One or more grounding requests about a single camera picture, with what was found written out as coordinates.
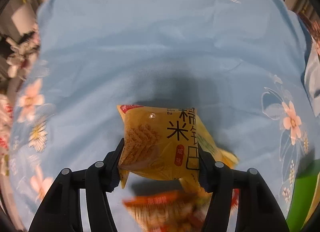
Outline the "yellow rice crust snack bag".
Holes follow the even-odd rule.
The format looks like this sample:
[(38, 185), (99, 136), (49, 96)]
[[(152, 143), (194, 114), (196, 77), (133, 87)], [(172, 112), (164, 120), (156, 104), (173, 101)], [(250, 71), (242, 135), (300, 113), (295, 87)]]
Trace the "yellow rice crust snack bag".
[(119, 105), (124, 148), (118, 169), (121, 187), (130, 173), (157, 181), (178, 180), (186, 192), (199, 192), (199, 149), (235, 167), (238, 158), (216, 146), (195, 108)]

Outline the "orange panda snack bag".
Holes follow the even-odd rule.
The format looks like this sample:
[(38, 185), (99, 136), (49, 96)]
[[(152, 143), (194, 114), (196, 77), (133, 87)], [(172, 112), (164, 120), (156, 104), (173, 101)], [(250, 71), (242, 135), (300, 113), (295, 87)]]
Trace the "orange panda snack bag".
[(172, 190), (123, 200), (142, 231), (201, 231), (212, 193)]

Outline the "green storage box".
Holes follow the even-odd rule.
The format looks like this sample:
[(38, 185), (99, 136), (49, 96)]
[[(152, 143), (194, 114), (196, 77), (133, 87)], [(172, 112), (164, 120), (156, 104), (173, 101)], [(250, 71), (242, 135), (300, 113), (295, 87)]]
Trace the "green storage box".
[(319, 204), (319, 159), (314, 160), (295, 180), (287, 216), (290, 231), (300, 231)]

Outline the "light blue floral cloth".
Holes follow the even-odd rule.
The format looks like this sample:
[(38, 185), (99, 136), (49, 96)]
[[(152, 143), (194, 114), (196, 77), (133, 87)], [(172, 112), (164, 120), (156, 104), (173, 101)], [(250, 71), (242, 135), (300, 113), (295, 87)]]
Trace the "light blue floral cloth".
[(229, 151), (289, 214), (319, 157), (319, 45), (283, 0), (48, 0), (37, 22), (9, 143), (25, 229), (61, 169), (116, 148), (129, 105), (178, 109), (166, 142)]

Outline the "white flower ornament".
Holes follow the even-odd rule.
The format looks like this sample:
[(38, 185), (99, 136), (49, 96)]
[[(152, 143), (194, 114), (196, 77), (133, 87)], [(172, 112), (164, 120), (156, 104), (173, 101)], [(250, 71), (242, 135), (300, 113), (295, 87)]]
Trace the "white flower ornament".
[(34, 28), (31, 32), (25, 34), (23, 39), (24, 41), (20, 44), (10, 38), (6, 39), (13, 51), (7, 58), (8, 77), (11, 79), (19, 77), (25, 80), (38, 58), (41, 44), (39, 31)]

